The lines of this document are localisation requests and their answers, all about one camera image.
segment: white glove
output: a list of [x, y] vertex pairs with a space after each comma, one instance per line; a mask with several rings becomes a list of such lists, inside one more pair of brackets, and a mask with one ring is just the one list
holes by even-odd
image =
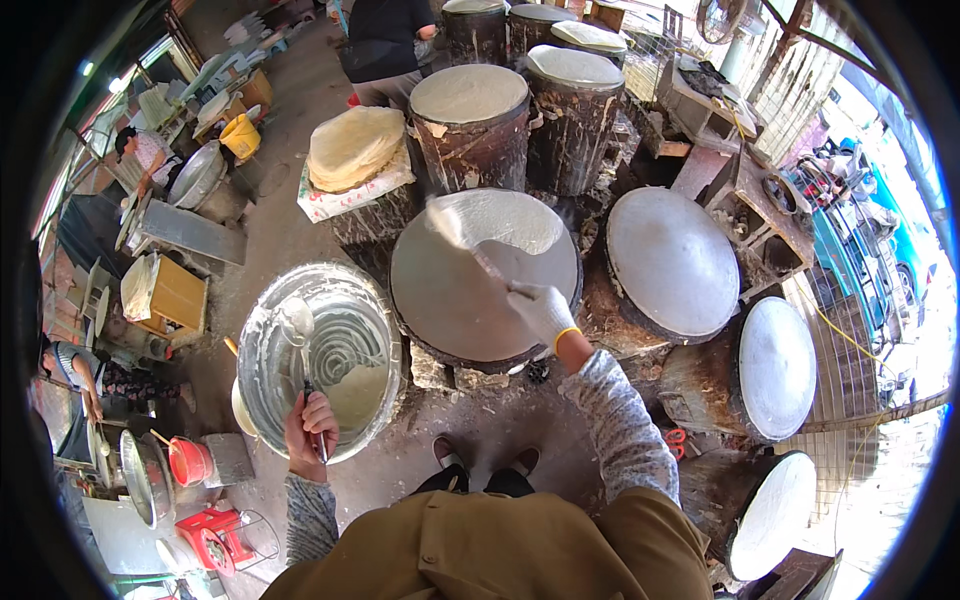
[[552, 285], [511, 282], [507, 302], [553, 352], [562, 333], [577, 328], [566, 298]]

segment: yellow bucket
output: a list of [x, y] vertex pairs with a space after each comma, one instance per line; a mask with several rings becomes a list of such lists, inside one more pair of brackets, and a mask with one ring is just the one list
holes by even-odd
[[227, 144], [237, 158], [243, 160], [260, 147], [260, 133], [247, 115], [241, 114], [227, 123], [224, 132], [220, 134], [220, 141]]

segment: red bucket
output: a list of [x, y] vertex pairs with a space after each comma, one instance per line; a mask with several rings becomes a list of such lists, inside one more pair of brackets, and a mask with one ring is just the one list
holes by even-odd
[[213, 474], [213, 458], [205, 445], [174, 438], [170, 446], [170, 471], [180, 485], [200, 483]]

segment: shoe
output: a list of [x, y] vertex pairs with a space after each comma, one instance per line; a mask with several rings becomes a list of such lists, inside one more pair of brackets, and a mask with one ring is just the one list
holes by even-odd
[[437, 459], [440, 468], [447, 468], [450, 465], [460, 465], [464, 469], [467, 468], [464, 465], [464, 460], [460, 458], [456, 448], [453, 447], [453, 442], [447, 436], [440, 435], [434, 438], [433, 457]]
[[180, 397], [186, 402], [186, 407], [191, 413], [197, 412], [197, 399], [193, 396], [193, 385], [189, 383], [180, 384]]
[[510, 463], [510, 468], [520, 473], [524, 477], [529, 477], [530, 473], [537, 468], [540, 461], [540, 450], [533, 446], [521, 451], [515, 456], [514, 461]]

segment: black shirt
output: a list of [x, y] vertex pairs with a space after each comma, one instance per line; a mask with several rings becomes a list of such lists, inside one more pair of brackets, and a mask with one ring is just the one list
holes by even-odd
[[414, 38], [434, 22], [427, 0], [356, 0], [345, 47], [353, 60], [341, 51], [350, 81], [361, 84], [416, 71]]

